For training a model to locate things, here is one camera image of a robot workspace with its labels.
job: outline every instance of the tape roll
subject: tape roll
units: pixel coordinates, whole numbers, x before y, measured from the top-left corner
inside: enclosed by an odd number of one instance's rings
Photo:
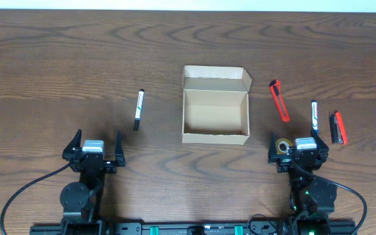
[[[292,146],[292,142],[287,138],[279,138],[275,145],[277,146],[277,154],[284,155],[288,153],[288,149]]]

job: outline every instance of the wood grain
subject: wood grain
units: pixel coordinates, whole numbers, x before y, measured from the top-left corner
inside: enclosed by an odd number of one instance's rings
[[[251,137],[244,146],[181,143],[184,65],[245,67]],[[292,121],[282,123],[268,84],[282,81]],[[137,92],[143,120],[132,131]],[[330,145],[317,172],[367,200],[359,234],[376,234],[376,14],[0,10],[0,213],[29,181],[63,166],[78,128],[111,155],[123,133],[128,164],[108,176],[102,213],[153,221],[279,217],[286,174],[266,163],[270,133],[308,136],[310,100],[321,137],[340,110],[348,146]],[[9,234],[58,223],[70,170],[32,186],[11,205]],[[334,218],[358,221],[362,204],[338,191]]]

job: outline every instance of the white marker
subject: white marker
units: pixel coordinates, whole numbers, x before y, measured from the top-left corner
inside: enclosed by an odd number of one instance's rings
[[[319,127],[317,126],[317,101],[311,101],[311,121],[313,122],[313,129],[316,134],[319,133]]]
[[[144,99],[144,89],[141,89],[138,92],[137,107],[136,107],[136,116],[134,117],[134,131],[138,131],[138,126],[140,124],[140,118],[142,117],[142,107]]]

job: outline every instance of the cardboard box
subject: cardboard box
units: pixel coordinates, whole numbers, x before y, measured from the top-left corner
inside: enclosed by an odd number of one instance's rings
[[[244,144],[252,79],[240,67],[184,67],[182,142]]]

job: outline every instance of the white wall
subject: white wall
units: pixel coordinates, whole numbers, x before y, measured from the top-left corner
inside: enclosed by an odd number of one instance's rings
[[[0,8],[376,12],[376,0],[0,0]]]

